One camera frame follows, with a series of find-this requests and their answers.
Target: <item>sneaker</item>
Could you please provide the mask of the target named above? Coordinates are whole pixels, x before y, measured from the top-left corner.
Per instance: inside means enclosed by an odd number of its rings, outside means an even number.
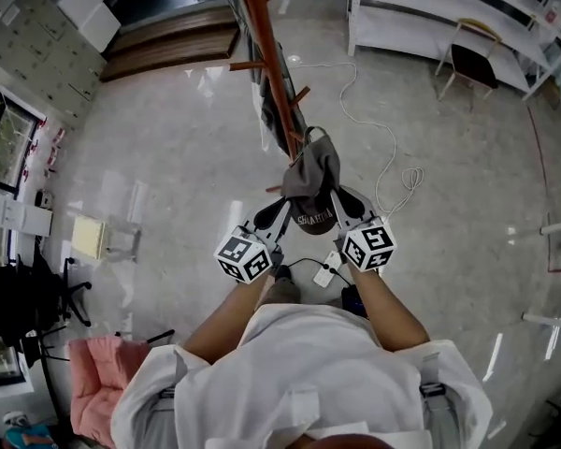
[[[292,278],[291,270],[287,265],[280,265],[277,268],[277,272],[274,274],[274,281],[278,281],[282,278],[287,278],[288,280],[291,280]]]

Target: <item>gray cap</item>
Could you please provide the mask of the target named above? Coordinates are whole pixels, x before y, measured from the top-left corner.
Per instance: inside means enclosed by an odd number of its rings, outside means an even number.
[[[311,141],[314,128],[323,132]],[[338,190],[340,161],[326,132],[319,126],[308,128],[302,153],[284,172],[280,193],[291,202],[290,213],[306,233],[322,235],[335,225],[335,211],[330,190]]]

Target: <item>pink cushion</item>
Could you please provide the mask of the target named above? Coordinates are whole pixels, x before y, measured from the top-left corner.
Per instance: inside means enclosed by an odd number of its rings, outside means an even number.
[[[110,417],[123,389],[150,351],[146,342],[116,336],[71,340],[71,426],[76,434],[114,447]]]
[[[116,449],[110,436],[110,419],[121,395],[121,389],[103,387],[93,396],[81,417],[83,436],[92,438],[106,447]]]

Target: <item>backpack strap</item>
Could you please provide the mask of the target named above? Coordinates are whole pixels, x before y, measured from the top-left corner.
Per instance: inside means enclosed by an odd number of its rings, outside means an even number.
[[[460,449],[463,447],[463,439],[452,401],[458,396],[445,384],[439,383],[438,359],[438,354],[428,356],[420,369],[424,425],[432,436],[433,449]]]

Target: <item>white cable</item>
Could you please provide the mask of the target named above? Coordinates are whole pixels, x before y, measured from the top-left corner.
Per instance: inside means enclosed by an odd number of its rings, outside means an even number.
[[[386,213],[384,221],[388,221],[388,219],[391,217],[391,215],[394,212],[401,210],[401,208],[403,208],[408,203],[408,201],[410,201],[410,199],[413,196],[413,193],[415,192],[415,190],[422,184],[422,181],[424,181],[424,170],[420,167],[404,169],[403,172],[401,173],[401,181],[403,181],[403,186],[405,186],[409,190],[408,194],[403,199],[401,199],[401,201],[399,201],[397,204],[395,204],[391,210],[386,210],[385,208],[383,208],[382,204],[381,204],[381,201],[380,201],[380,198],[379,198],[379,195],[378,195],[378,187],[381,184],[381,179],[384,176],[384,173],[387,172],[387,170],[389,169],[391,164],[395,161],[395,157],[396,157],[396,138],[395,138],[395,135],[393,134],[393,131],[391,130],[391,128],[389,128],[386,124],[376,123],[376,122],[365,122],[365,121],[362,121],[362,120],[357,120],[355,117],[353,117],[349,113],[349,111],[347,111],[345,109],[345,104],[343,102],[343,95],[345,95],[345,92],[347,91],[347,89],[349,87],[351,87],[355,83],[355,80],[357,79],[357,66],[352,62],[341,62],[341,63],[338,63],[338,64],[295,65],[295,66],[291,66],[291,68],[316,68],[316,67],[332,68],[333,66],[342,66],[342,65],[349,65],[353,68],[353,79],[349,83],[347,83],[342,88],[342,90],[340,91],[340,94],[338,94],[338,102],[340,103],[340,107],[343,109],[343,113],[345,113],[345,115],[347,115],[348,118],[350,118],[351,120],[353,120],[356,123],[372,124],[372,125],[376,126],[377,128],[384,128],[386,131],[389,132],[389,135],[391,135],[391,138],[393,139],[393,154],[391,155],[391,159],[386,164],[384,169],[381,171],[381,174],[379,175],[378,179],[376,180],[376,186],[375,186],[375,189],[374,189],[374,196],[376,197],[376,203],[378,204],[378,208],[383,213]],[[408,177],[408,174],[409,174],[409,180],[410,180],[409,183],[407,183],[407,181],[406,181],[406,178]]]

